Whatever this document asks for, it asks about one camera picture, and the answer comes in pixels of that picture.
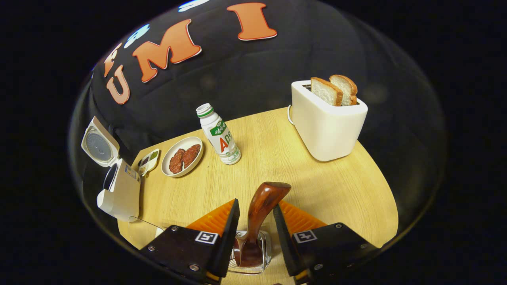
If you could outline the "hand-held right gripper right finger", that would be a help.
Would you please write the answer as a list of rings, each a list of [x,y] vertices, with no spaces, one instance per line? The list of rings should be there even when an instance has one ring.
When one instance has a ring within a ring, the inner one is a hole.
[[[289,276],[297,285],[336,285],[380,251],[342,222],[326,224],[281,201],[273,210]]]

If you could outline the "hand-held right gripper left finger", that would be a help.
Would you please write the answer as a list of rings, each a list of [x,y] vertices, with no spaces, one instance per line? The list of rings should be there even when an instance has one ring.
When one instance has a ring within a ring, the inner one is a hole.
[[[240,215],[239,202],[232,199],[217,230],[171,225],[140,249],[141,255],[176,278],[177,285],[219,285],[226,277]]]

